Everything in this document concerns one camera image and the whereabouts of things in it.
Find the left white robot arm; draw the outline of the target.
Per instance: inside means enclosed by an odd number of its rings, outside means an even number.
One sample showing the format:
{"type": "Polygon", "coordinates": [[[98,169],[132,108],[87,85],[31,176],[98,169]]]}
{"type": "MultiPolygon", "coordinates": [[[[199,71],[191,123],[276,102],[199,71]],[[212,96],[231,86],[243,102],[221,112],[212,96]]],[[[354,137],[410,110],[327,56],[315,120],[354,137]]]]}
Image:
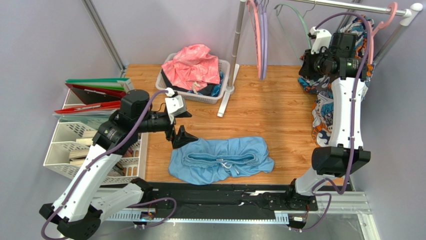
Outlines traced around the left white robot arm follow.
{"type": "Polygon", "coordinates": [[[138,141],[139,134],[164,132],[174,149],[197,140],[184,126],[175,129],[177,118],[191,116],[185,99],[171,88],[163,93],[164,111],[152,110],[155,95],[145,90],[131,90],[122,97],[119,109],[99,126],[69,186],[55,202],[40,208],[45,222],[55,224],[63,240],[87,240],[107,218],[121,210],[156,203],[152,186],[139,177],[108,196],[98,199],[94,196],[109,172],[138,141]]]}

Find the mint green hanger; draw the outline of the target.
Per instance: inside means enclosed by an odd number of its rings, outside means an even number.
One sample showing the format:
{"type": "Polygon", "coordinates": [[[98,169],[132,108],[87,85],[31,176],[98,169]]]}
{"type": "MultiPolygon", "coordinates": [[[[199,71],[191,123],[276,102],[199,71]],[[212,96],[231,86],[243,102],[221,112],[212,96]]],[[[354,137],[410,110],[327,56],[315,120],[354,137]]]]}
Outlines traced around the mint green hanger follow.
{"type": "Polygon", "coordinates": [[[305,49],[312,47],[312,41],[308,37],[310,29],[305,17],[315,7],[316,4],[314,3],[311,8],[301,13],[295,6],[281,2],[273,8],[282,33],[300,65],[302,65],[305,49]]]}

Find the light blue shorts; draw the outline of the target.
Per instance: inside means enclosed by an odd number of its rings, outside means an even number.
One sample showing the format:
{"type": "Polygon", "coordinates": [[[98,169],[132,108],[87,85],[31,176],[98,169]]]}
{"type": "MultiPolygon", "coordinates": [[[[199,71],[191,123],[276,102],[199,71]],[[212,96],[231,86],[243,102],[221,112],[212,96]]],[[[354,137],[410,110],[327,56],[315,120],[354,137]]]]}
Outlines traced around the light blue shorts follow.
{"type": "Polygon", "coordinates": [[[198,139],[171,153],[168,173],[192,185],[209,185],[230,177],[270,173],[275,161],[259,136],[198,139]]]}

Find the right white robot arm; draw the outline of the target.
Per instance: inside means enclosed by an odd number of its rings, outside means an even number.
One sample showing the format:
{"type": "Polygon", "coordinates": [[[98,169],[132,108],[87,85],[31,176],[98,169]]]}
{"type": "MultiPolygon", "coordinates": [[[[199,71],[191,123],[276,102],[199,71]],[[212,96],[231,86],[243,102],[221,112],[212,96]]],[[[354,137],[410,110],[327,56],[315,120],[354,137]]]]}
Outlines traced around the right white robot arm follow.
{"type": "Polygon", "coordinates": [[[364,150],[361,136],[361,102],[367,78],[366,61],[356,57],[357,35],[331,34],[312,28],[314,42],[304,53],[302,77],[328,77],[333,94],[332,133],[328,146],[312,152],[311,167],[289,187],[285,203],[292,210],[304,210],[315,200],[315,191],[325,183],[350,174],[367,164],[371,152],[364,150]]]}

